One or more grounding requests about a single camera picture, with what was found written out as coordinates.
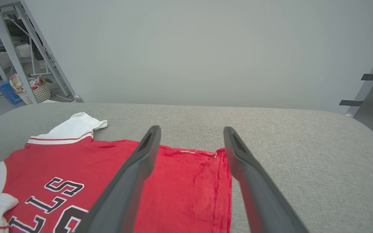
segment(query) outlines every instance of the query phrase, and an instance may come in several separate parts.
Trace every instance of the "basketball jersey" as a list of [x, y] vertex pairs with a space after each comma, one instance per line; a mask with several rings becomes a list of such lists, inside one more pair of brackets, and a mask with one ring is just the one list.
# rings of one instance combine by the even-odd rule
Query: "basketball jersey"
[[[106, 125], [73, 115], [0, 162], [0, 193], [19, 201], [4, 214], [10, 232], [74, 231], [138, 145], [94, 140]], [[160, 146], [133, 232], [229, 232], [231, 179], [224, 149]]]

